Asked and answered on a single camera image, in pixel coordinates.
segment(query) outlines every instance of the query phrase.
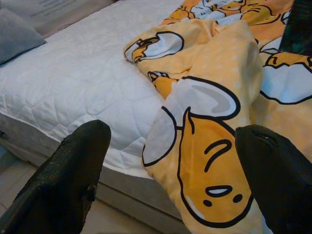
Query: blanket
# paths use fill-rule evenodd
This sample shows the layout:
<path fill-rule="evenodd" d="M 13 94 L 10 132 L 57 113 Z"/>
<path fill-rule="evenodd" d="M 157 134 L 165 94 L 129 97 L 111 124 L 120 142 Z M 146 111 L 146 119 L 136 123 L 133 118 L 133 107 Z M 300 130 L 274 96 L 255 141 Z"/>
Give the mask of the blanket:
<path fill-rule="evenodd" d="M 164 98 L 142 163 L 194 234 L 263 231 L 237 127 L 264 125 L 312 160 L 312 60 L 278 51 L 292 4 L 185 0 L 124 49 Z"/>

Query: white quilted mattress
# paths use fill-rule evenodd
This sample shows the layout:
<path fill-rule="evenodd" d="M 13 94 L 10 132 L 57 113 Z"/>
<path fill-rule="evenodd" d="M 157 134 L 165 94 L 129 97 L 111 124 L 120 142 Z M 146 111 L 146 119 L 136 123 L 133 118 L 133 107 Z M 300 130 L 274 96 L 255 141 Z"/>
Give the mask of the white quilted mattress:
<path fill-rule="evenodd" d="M 112 130 L 104 166 L 148 177 L 141 152 L 163 100 L 122 50 L 181 2 L 118 1 L 0 67 L 0 130 L 47 155 L 78 126 L 100 119 Z"/>

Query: tiled floor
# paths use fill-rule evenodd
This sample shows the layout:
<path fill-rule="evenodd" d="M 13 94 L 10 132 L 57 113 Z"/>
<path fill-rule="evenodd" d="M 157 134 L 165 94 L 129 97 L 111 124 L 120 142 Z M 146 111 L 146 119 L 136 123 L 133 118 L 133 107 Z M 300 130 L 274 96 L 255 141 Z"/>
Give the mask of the tiled floor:
<path fill-rule="evenodd" d="M 35 173 L 36 167 L 12 156 L 10 164 L 0 172 L 0 216 L 12 204 L 16 194 Z M 129 216 L 95 201 L 88 213 L 82 234 L 160 234 Z"/>

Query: pillow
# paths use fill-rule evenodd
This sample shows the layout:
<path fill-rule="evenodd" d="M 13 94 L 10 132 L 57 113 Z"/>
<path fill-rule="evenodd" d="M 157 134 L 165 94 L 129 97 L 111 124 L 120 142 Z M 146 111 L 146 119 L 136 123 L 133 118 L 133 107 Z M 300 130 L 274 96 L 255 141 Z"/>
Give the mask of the pillow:
<path fill-rule="evenodd" d="M 0 9 L 0 64 L 42 44 L 43 37 L 29 23 Z"/>

